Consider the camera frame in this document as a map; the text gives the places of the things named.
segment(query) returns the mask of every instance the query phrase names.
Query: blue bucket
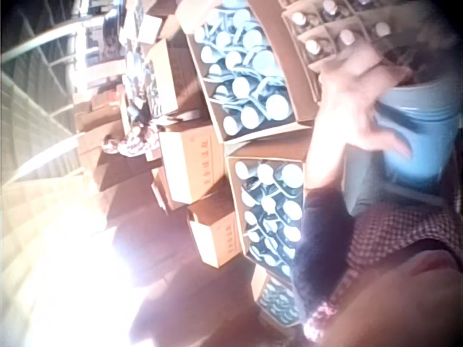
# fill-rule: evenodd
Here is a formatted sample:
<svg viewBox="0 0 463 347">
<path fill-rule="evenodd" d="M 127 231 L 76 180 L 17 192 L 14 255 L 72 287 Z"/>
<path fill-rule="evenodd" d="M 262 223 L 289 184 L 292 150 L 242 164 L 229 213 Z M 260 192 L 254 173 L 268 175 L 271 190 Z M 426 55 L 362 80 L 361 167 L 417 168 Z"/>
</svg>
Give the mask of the blue bucket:
<svg viewBox="0 0 463 347">
<path fill-rule="evenodd" d="M 461 120 L 462 89 L 457 78 L 410 87 L 395 87 L 378 102 L 380 127 L 394 130 L 412 148 L 408 160 L 384 153 L 388 179 L 405 187 L 432 192 L 445 168 Z"/>
</svg>

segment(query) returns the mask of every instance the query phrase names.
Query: hand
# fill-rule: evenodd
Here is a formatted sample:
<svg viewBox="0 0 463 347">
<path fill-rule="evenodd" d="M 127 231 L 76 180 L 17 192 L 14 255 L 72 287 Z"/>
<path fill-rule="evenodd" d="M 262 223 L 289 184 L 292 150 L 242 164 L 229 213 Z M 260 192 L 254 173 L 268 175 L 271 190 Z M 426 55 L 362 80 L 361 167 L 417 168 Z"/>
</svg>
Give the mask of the hand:
<svg viewBox="0 0 463 347">
<path fill-rule="evenodd" d="M 410 70 L 381 65 L 381 57 L 366 44 L 342 61 L 327 63 L 320 73 L 322 101 L 314 132 L 363 150 L 395 150 L 409 157 L 409 146 L 392 131 L 378 128 L 374 106 L 388 88 L 396 86 Z"/>
</svg>

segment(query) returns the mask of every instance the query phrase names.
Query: plaid fabric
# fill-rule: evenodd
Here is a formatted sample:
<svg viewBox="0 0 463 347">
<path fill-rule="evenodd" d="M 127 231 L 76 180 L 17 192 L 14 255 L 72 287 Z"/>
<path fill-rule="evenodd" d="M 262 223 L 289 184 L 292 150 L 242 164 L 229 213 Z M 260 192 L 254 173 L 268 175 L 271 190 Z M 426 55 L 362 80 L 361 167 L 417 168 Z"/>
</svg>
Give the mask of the plaid fabric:
<svg viewBox="0 0 463 347">
<path fill-rule="evenodd" d="M 127 157 L 143 155 L 149 150 L 159 147 L 158 132 L 149 126 L 143 136 L 135 135 L 130 131 L 127 136 L 117 145 L 117 151 Z"/>
<path fill-rule="evenodd" d="M 379 204 L 363 213 L 355 223 L 347 257 L 350 269 L 328 302 L 320 305 L 304 325 L 307 338 L 317 342 L 323 336 L 323 327 L 336 314 L 337 307 L 361 275 L 384 257 L 424 239 L 444 243 L 463 263 L 462 219 L 454 211 L 432 206 Z"/>
</svg>

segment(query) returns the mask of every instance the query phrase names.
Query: dark sleeve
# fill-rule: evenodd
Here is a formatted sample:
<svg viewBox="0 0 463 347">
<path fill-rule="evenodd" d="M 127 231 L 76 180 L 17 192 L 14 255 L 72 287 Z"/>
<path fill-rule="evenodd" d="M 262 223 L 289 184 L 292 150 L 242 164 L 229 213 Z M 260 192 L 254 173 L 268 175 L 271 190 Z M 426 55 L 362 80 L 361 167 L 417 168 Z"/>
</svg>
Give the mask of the dark sleeve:
<svg viewBox="0 0 463 347">
<path fill-rule="evenodd" d="M 326 187 L 309 192 L 292 269 L 294 296 L 303 322 L 329 298 L 346 271 L 353 230 L 354 220 L 340 191 Z"/>
</svg>

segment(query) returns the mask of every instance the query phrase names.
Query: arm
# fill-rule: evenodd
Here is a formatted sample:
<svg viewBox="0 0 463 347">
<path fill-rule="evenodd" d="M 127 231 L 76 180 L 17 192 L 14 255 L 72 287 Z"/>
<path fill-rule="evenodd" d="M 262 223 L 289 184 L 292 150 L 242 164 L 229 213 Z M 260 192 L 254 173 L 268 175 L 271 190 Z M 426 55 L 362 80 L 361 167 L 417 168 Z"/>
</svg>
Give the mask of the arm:
<svg viewBox="0 0 463 347">
<path fill-rule="evenodd" d="M 371 121 L 376 98 L 407 74 L 380 61 L 371 47 L 359 46 L 347 60 L 325 65 L 320 74 L 323 97 L 307 154 L 310 191 L 292 273 L 304 323 L 329 299 L 347 268 L 354 220 L 336 189 L 345 146 L 409 155 L 393 132 L 377 129 Z"/>
</svg>

